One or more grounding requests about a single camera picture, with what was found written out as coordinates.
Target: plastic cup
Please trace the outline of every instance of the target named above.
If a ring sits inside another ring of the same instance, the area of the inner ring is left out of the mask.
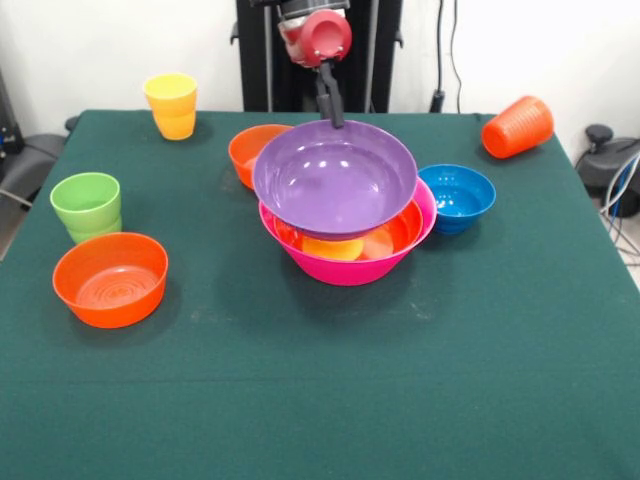
[[[229,143],[229,156],[244,186],[253,190],[253,167],[262,149],[278,135],[292,128],[289,125],[258,125],[233,137]]]
[[[49,200],[75,243],[122,230],[120,184],[111,175],[67,177],[51,190]]]
[[[196,125],[198,84],[184,73],[168,73],[150,78],[144,84],[153,119],[167,140],[184,140]]]
[[[168,269],[167,252],[153,238],[112,233],[69,250],[53,272],[53,289],[86,324],[126,327],[160,304]]]
[[[482,129],[482,143],[505,159],[546,142],[553,136],[553,116],[544,102],[526,96],[494,117]]]

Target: yellow cup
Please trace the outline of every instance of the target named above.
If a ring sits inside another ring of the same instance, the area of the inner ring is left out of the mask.
[[[198,84],[184,73],[167,73],[150,78],[144,84],[153,119],[167,140],[184,140],[196,125]]]

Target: cup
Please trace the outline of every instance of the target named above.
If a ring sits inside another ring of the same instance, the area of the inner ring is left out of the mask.
[[[196,125],[198,84],[184,73],[167,73],[148,79],[144,93],[158,130],[167,140],[184,140]]]
[[[505,159],[546,142],[553,136],[553,116],[536,97],[522,97],[482,129],[482,143],[496,158]]]
[[[67,177],[51,190],[49,200],[75,243],[122,231],[120,184],[111,175]]]
[[[245,187],[253,190],[253,166],[262,149],[278,135],[292,128],[289,125],[258,125],[233,137],[229,143],[229,156]]]

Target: white wall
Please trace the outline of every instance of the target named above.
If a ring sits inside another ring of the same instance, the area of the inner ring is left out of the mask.
[[[453,2],[445,2],[448,38]],[[393,111],[428,110],[437,4],[404,0]],[[459,4],[464,112],[497,112],[522,94],[538,95],[572,157],[592,122],[640,135],[640,1]],[[235,16],[235,0],[0,0],[0,67],[23,130],[62,131],[86,108],[145,108],[142,82],[162,71],[194,75],[201,109],[241,110],[238,47],[228,41]],[[444,63],[451,112],[455,80],[448,57]]]
[[[86,108],[147,108],[165,71],[199,83],[198,107],[241,110],[231,0],[0,0],[0,68],[24,133],[62,132]]]
[[[445,5],[448,55],[453,0]],[[404,0],[394,111],[429,108],[437,9],[437,0]],[[639,0],[459,0],[454,54],[463,112],[498,112],[523,94],[539,96],[572,160],[586,146],[590,123],[640,136]],[[445,111],[453,112],[457,84],[449,57],[444,64]]]

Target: cup rim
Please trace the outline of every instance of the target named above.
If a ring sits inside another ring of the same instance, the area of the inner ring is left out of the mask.
[[[157,78],[161,78],[161,77],[171,77],[171,76],[180,76],[180,77],[184,77],[189,79],[192,83],[193,83],[193,88],[190,89],[187,93],[183,94],[183,95],[151,95],[147,89],[149,83],[152,80],[156,80]],[[183,72],[167,72],[167,73],[159,73],[157,75],[152,75],[151,77],[148,77],[144,83],[142,84],[142,91],[144,92],[144,94],[147,97],[151,97],[151,98],[157,98],[160,100],[169,100],[169,99],[179,99],[179,98],[184,98],[184,97],[188,97],[189,95],[191,95],[193,92],[195,92],[196,90],[198,90],[198,81],[192,77],[191,75],[187,74],[187,73],[183,73]]]
[[[92,208],[86,208],[84,210],[69,210],[67,208],[62,208],[53,200],[53,195],[56,192],[56,190],[58,190],[58,188],[61,188],[65,183],[67,183],[68,181],[74,180],[78,177],[88,177],[88,176],[98,176],[98,177],[108,178],[109,180],[113,181],[116,184],[116,192],[113,194],[113,196],[109,200],[104,202],[102,205],[99,205],[97,207],[92,207]],[[56,186],[53,187],[53,189],[51,190],[51,193],[49,194],[49,202],[51,202],[51,205],[53,206],[54,209],[60,212],[71,213],[71,214],[90,213],[90,212],[95,212],[97,210],[110,206],[113,202],[115,202],[118,199],[119,196],[120,196],[120,182],[118,182],[118,180],[114,176],[109,175],[108,173],[103,173],[103,172],[82,172],[82,173],[76,173],[75,175],[71,175],[69,177],[66,177],[60,180],[56,184]]]

